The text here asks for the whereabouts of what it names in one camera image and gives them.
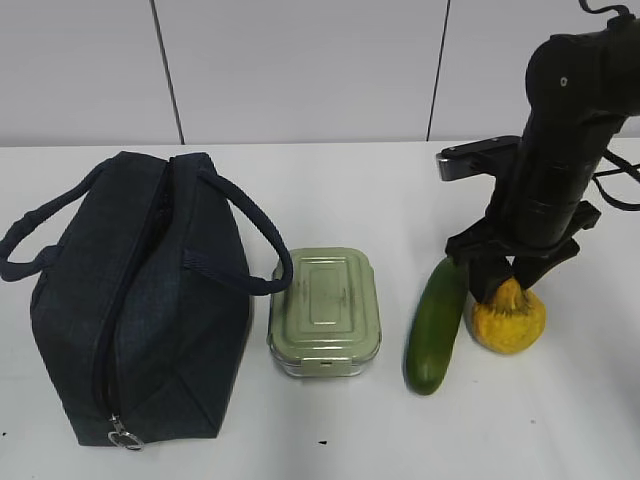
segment white wall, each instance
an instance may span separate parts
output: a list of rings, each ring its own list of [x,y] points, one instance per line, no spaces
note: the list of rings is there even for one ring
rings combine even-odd
[[[149,3],[3,0],[0,146],[176,143]]]
[[[446,0],[158,0],[185,139],[424,139]]]
[[[156,3],[187,143],[426,136],[447,0]],[[431,139],[519,134],[531,53],[606,18],[451,0]],[[0,62],[0,146],[179,141],[148,0],[5,0]]]

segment bag handle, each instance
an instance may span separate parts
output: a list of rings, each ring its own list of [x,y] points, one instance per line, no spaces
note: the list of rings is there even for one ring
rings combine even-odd
[[[273,280],[252,277],[227,269],[212,261],[207,255],[192,250],[185,251],[184,266],[207,278],[254,296],[269,295],[287,288],[293,279],[293,262],[278,229],[269,217],[240,188],[226,178],[204,169],[198,171],[198,176],[227,197],[260,230],[278,253],[283,272],[282,278]]]
[[[75,188],[58,198],[45,203],[37,210],[27,212],[15,222],[0,241],[0,278],[6,282],[17,282],[42,271],[55,262],[60,250],[59,245],[51,245],[42,249],[36,258],[29,263],[9,262],[8,258],[16,247],[33,231],[72,202],[75,202],[89,191],[98,175],[104,170],[106,162],[100,163]]]

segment zipper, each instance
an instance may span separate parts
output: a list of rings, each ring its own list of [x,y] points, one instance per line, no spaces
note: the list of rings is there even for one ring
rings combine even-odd
[[[142,450],[144,442],[127,431],[120,418],[121,405],[115,356],[115,333],[118,315],[136,273],[149,257],[152,249],[158,246],[161,236],[164,235],[170,224],[173,211],[173,196],[169,188],[171,185],[170,177],[170,166],[167,164],[151,201],[140,233],[140,240],[127,265],[107,316],[105,327],[98,341],[94,365],[92,388],[96,404],[105,420],[108,420],[114,429],[108,433],[107,437],[114,445],[133,451]]]

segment cucumber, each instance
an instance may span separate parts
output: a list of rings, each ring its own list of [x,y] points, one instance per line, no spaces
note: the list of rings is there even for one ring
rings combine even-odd
[[[405,355],[407,384],[420,395],[435,392],[447,373],[468,289],[466,267],[446,257],[422,293]]]

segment yellow squash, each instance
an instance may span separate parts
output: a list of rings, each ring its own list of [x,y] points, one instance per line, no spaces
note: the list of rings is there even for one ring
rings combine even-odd
[[[513,354],[531,346],[544,331],[544,304],[515,278],[504,282],[489,303],[473,306],[476,340],[494,352]]]

